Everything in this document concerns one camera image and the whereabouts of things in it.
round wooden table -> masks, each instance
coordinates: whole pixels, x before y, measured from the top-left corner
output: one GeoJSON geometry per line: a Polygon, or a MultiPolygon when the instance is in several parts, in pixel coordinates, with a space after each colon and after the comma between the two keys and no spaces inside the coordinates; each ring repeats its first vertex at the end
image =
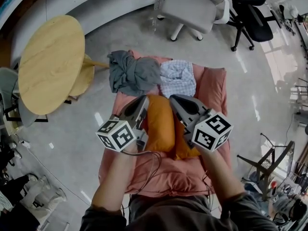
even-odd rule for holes
{"type": "Polygon", "coordinates": [[[69,95],[85,92],[94,65],[108,67],[85,58],[84,34],[75,18],[61,15],[47,21],[31,37],[20,60],[18,85],[24,104],[37,115],[53,112],[69,95]],[[81,72],[83,63],[90,69],[81,72]]]}

plaid cloth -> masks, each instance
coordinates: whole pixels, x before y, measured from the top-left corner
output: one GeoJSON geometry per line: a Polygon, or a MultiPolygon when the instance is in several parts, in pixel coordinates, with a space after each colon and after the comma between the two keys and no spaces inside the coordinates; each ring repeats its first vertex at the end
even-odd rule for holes
{"type": "Polygon", "coordinates": [[[164,62],[160,67],[162,94],[169,98],[172,94],[194,96],[196,80],[193,77],[193,64],[184,60],[164,62]]]}

pink cushion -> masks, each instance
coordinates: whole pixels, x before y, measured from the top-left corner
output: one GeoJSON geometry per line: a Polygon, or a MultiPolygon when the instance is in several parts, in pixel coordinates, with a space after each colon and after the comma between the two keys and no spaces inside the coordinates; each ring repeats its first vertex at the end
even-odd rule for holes
{"type": "MultiPolygon", "coordinates": [[[[135,58],[142,57],[136,51],[130,51],[135,58]]],[[[151,56],[159,63],[170,61],[171,58],[151,56]]],[[[222,111],[227,114],[226,103],[226,71],[221,69],[212,69],[193,64],[193,73],[197,82],[195,97],[199,98],[206,106],[222,111]]],[[[150,93],[158,94],[158,89],[150,93]]],[[[115,98],[113,114],[118,114],[121,109],[133,100],[135,97],[118,93],[115,98]]],[[[219,148],[226,162],[230,165],[230,145],[225,143],[219,148]]],[[[102,158],[99,171],[100,182],[106,176],[108,169],[117,152],[106,149],[102,158]]],[[[145,188],[139,193],[149,197],[170,196],[192,196],[208,194],[208,189],[202,179],[205,177],[205,170],[199,157],[187,158],[184,160],[173,160],[167,157],[166,153],[159,152],[162,157],[161,167],[145,188]]],[[[135,160],[135,167],[131,172],[129,185],[126,193],[135,193],[140,189],[150,173],[152,167],[152,155],[143,155],[135,160]]],[[[211,185],[209,177],[205,180],[211,185]]]]}

glossy floor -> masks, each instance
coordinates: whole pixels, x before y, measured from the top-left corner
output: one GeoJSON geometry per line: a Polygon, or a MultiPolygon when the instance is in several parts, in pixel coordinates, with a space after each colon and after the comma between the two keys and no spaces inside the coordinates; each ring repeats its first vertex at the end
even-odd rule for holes
{"type": "MultiPolygon", "coordinates": [[[[184,28],[178,40],[171,42],[168,35],[175,26],[167,19],[158,21],[152,7],[142,9],[88,34],[86,54],[107,62],[106,56],[112,51],[135,49],[144,55],[226,68],[229,118],[235,126],[230,137],[231,156],[233,169],[241,176],[247,167],[236,155],[249,158],[260,155],[264,142],[260,132],[277,143],[286,141],[292,113],[297,109],[297,97],[291,92],[297,78],[303,77],[306,70],[299,37],[293,37],[285,29],[279,30],[272,22],[274,39],[271,42],[256,43],[255,50],[250,51],[247,39],[241,37],[237,52],[232,52],[230,46],[235,41],[236,31],[231,26],[215,25],[202,41],[197,41],[184,28]]],[[[66,186],[50,175],[26,148],[19,147],[23,159],[10,169],[15,177],[28,172],[46,174],[67,194],[68,201],[60,204],[50,217],[47,230],[63,230],[67,222],[69,230],[78,230],[81,216],[98,187],[103,147],[95,131],[109,118],[115,98],[108,77],[107,70],[97,68],[92,86],[77,103],[62,105],[49,115],[49,123],[36,123],[19,133],[31,143],[30,151],[66,186]]],[[[292,138],[295,129],[294,123],[288,138],[292,138]]]]}

gray t-shirt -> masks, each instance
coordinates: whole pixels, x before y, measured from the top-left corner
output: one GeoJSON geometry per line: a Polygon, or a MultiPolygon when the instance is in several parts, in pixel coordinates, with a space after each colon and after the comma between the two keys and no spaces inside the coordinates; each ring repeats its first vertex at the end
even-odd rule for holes
{"type": "Polygon", "coordinates": [[[221,218],[208,209],[206,196],[149,198],[133,196],[130,224],[120,211],[90,207],[82,218],[81,231],[277,231],[261,214],[254,198],[246,193],[228,200],[221,218]]]}

